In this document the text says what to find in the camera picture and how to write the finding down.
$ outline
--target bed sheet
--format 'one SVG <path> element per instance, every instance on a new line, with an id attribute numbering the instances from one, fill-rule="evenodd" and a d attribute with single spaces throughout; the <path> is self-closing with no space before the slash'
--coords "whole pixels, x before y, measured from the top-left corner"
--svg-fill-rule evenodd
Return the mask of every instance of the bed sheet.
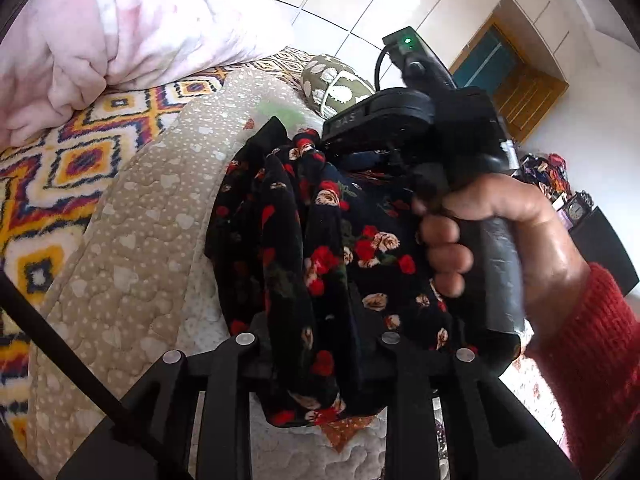
<path id="1" fill-rule="evenodd" d="M 105 92 L 27 146 L 0 153 L 0 266 L 39 306 L 78 248 L 100 196 L 140 148 L 169 127 L 193 98 L 219 90 L 226 75 L 253 66 L 300 91 L 310 56 L 284 48 L 262 60 L 211 68 L 141 91 Z M 24 448 L 29 340 L 0 311 L 0 417 Z"/>

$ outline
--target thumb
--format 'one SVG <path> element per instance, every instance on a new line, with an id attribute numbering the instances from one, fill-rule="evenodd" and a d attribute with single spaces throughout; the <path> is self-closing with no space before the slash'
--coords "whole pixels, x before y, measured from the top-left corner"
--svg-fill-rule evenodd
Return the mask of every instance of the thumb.
<path id="1" fill-rule="evenodd" d="M 515 222 L 545 222 L 555 215 L 537 187 L 509 176 L 484 174 L 469 186 L 442 199 L 443 207 L 461 220 L 499 216 Z"/>

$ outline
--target floral velvet garment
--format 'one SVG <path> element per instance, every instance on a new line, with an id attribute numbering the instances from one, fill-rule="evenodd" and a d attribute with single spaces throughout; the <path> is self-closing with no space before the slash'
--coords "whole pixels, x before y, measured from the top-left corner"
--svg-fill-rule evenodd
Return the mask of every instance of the floral velvet garment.
<path id="1" fill-rule="evenodd" d="M 232 335 L 265 311 L 273 360 L 258 393 L 276 426 L 376 413 L 388 392 L 361 380 L 367 327 L 426 349 L 446 346 L 450 315 L 431 282 L 412 194 L 382 174 L 347 173 L 289 140 L 272 118 L 229 164 L 207 231 Z"/>

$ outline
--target red sleeve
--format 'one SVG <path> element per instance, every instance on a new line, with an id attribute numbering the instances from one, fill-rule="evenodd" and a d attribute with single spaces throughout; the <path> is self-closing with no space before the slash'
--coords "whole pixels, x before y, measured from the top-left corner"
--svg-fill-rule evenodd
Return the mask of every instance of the red sleeve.
<path id="1" fill-rule="evenodd" d="M 560 409 L 572 460 L 593 479 L 640 412 L 640 323 L 597 264 L 580 305 L 533 357 Z"/>

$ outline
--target person's right hand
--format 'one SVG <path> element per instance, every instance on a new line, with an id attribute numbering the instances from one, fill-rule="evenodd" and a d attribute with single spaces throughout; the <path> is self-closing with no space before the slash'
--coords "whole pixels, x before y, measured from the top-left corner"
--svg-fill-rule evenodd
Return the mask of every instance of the person's right hand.
<path id="1" fill-rule="evenodd" d="M 527 318 L 539 340 L 553 336 L 579 302 L 590 268 L 549 201 L 535 186 L 487 174 L 444 197 L 442 205 L 450 216 L 463 220 L 499 216 L 513 221 Z M 414 212 L 424 216 L 420 233 L 436 271 L 436 288 L 444 296 L 459 296 L 473 254 L 457 243 L 458 225 L 451 218 L 428 214 L 425 204 L 417 199 Z"/>

